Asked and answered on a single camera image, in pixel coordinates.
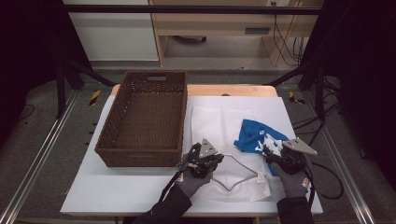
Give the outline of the black curtain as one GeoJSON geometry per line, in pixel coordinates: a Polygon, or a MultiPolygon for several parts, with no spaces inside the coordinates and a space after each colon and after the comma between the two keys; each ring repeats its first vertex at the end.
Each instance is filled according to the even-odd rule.
{"type": "Polygon", "coordinates": [[[324,0],[303,61],[341,81],[363,148],[396,189],[396,0],[324,0]]]}
{"type": "Polygon", "coordinates": [[[56,61],[43,28],[62,43],[61,53],[90,67],[64,0],[0,0],[0,147],[10,137],[28,92],[55,79],[56,61]]]}

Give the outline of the blue cloth with white print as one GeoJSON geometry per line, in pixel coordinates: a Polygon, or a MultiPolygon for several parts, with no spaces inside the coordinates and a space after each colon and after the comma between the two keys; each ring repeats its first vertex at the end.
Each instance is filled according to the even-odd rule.
{"type": "Polygon", "coordinates": [[[285,134],[272,127],[256,120],[244,119],[238,139],[233,144],[242,152],[259,154],[265,158],[263,149],[267,145],[281,147],[281,141],[286,140],[288,137],[285,134]]]}

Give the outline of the wooden table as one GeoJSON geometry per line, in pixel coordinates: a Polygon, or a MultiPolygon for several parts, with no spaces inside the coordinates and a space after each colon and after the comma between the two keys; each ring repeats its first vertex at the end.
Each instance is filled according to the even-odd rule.
{"type": "Polygon", "coordinates": [[[277,97],[276,89],[263,85],[190,84],[182,92],[192,96],[260,96],[277,97]]]}

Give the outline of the light wooden desk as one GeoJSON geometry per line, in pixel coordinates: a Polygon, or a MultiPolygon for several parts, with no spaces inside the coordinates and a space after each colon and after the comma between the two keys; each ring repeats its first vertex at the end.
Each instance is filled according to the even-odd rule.
{"type": "MultiPolygon", "coordinates": [[[[324,0],[148,0],[152,6],[321,7],[324,0]]],[[[258,36],[270,61],[277,65],[288,55],[293,36],[309,37],[315,15],[162,14],[152,15],[159,36],[258,36]]]]}

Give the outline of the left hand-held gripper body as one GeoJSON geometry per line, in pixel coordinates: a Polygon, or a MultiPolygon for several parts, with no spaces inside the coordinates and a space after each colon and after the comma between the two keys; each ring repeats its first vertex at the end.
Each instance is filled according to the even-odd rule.
{"type": "Polygon", "coordinates": [[[211,166],[216,160],[217,153],[218,151],[206,138],[201,143],[193,145],[187,157],[188,168],[193,176],[204,178],[212,172],[211,166]]]}

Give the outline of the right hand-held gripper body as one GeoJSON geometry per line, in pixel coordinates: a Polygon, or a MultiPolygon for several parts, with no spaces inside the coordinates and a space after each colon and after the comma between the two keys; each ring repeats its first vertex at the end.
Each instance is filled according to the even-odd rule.
{"type": "Polygon", "coordinates": [[[277,141],[271,146],[282,147],[281,154],[277,155],[281,158],[278,165],[283,171],[289,175],[294,175],[304,170],[306,166],[307,155],[317,156],[318,153],[300,138],[290,139],[287,141],[277,141]]]}

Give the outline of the white cabinet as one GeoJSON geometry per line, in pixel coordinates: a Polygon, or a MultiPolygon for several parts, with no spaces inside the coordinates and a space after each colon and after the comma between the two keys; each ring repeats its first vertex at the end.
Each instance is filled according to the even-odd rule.
{"type": "Polygon", "coordinates": [[[158,61],[149,13],[70,13],[90,61],[158,61]]]}

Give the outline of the brown wicker basket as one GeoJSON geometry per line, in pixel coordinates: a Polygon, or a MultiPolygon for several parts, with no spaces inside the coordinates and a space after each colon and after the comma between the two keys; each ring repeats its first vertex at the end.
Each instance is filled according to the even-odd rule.
{"type": "Polygon", "coordinates": [[[95,152],[108,167],[173,167],[182,154],[187,74],[125,74],[95,152]]]}

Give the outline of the aluminium floor rail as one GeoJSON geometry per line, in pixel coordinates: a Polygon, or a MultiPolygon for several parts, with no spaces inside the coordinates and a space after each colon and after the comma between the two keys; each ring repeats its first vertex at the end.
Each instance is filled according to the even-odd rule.
{"type": "Polygon", "coordinates": [[[70,112],[72,111],[75,102],[78,98],[79,91],[71,90],[70,95],[66,101],[64,112],[57,118],[46,136],[45,141],[41,145],[35,159],[31,163],[28,171],[26,172],[22,182],[14,193],[11,201],[8,203],[6,209],[0,215],[0,224],[13,224],[18,213],[29,195],[43,165],[46,162],[48,155],[51,153],[52,148],[67,121],[70,112]]]}
{"type": "Polygon", "coordinates": [[[315,184],[323,208],[323,213],[314,215],[314,218],[332,224],[375,224],[374,216],[342,158],[340,147],[330,133],[340,105],[333,94],[324,95],[325,120],[317,119],[317,129],[308,137],[311,146],[318,151],[313,158],[315,184]]]}

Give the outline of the person's right hand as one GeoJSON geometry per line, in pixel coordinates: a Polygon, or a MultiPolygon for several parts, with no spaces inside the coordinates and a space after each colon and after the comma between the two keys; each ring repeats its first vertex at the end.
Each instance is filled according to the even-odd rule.
{"type": "Polygon", "coordinates": [[[306,195],[310,180],[305,172],[289,175],[277,163],[273,162],[271,166],[279,176],[287,198],[300,198],[306,195]]]}

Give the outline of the black horizontal frame bar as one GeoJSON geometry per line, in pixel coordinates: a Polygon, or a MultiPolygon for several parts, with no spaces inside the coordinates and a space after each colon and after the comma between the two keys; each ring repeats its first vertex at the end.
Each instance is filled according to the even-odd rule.
{"type": "Polygon", "coordinates": [[[65,5],[64,9],[75,13],[319,15],[323,12],[321,7],[65,5]]]}

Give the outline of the person's left hand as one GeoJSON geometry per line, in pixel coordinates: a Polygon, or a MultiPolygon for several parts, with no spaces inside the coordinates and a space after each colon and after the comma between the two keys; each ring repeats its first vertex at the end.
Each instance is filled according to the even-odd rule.
{"type": "Polygon", "coordinates": [[[187,170],[180,176],[176,185],[190,198],[201,186],[209,183],[212,177],[212,172],[208,173],[204,178],[194,177],[191,171],[187,170]]]}

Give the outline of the white mesh laundry bag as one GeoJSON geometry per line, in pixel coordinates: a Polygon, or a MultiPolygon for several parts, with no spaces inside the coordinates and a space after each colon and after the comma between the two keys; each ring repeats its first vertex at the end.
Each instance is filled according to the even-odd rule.
{"type": "Polygon", "coordinates": [[[208,108],[195,106],[191,112],[191,141],[204,138],[223,161],[208,184],[194,194],[196,198],[226,202],[255,202],[271,195],[261,153],[242,151],[233,142],[239,138],[244,119],[255,119],[254,109],[208,108]]]}

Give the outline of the white table board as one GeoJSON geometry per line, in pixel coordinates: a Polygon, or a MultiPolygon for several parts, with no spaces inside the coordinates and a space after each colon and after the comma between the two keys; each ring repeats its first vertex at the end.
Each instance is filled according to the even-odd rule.
{"type": "MultiPolygon", "coordinates": [[[[105,165],[94,151],[114,98],[110,96],[77,176],[68,191],[61,212],[76,217],[137,216],[159,201],[161,192],[175,170],[165,167],[118,167],[105,165]]],[[[190,96],[184,124],[183,151],[191,141],[191,112],[195,106],[225,109],[254,109],[254,120],[285,134],[295,136],[283,100],[259,96],[190,96]]],[[[280,178],[264,164],[271,195],[260,201],[226,203],[191,197],[187,217],[270,217],[277,214],[276,203],[285,197],[280,178]]]]}

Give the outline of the black metal frame stand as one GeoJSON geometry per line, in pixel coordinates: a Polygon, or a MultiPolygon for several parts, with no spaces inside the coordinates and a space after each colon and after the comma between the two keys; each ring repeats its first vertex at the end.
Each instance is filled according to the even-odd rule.
{"type": "Polygon", "coordinates": [[[298,83],[298,87],[302,91],[306,91],[316,84],[315,92],[315,111],[321,121],[325,120],[325,111],[323,103],[323,90],[324,90],[324,71],[318,62],[307,62],[299,65],[297,68],[289,71],[286,75],[279,77],[269,83],[266,86],[276,87],[281,83],[296,77],[297,75],[302,75],[303,77],[298,83]]]}
{"type": "Polygon", "coordinates": [[[108,87],[114,87],[116,85],[116,82],[100,76],[91,68],[82,65],[81,63],[73,60],[60,61],[59,65],[56,67],[56,83],[58,96],[57,119],[60,118],[66,110],[64,81],[67,80],[73,90],[81,90],[83,87],[83,81],[79,76],[80,73],[88,75],[89,77],[99,81],[100,83],[108,87]]]}

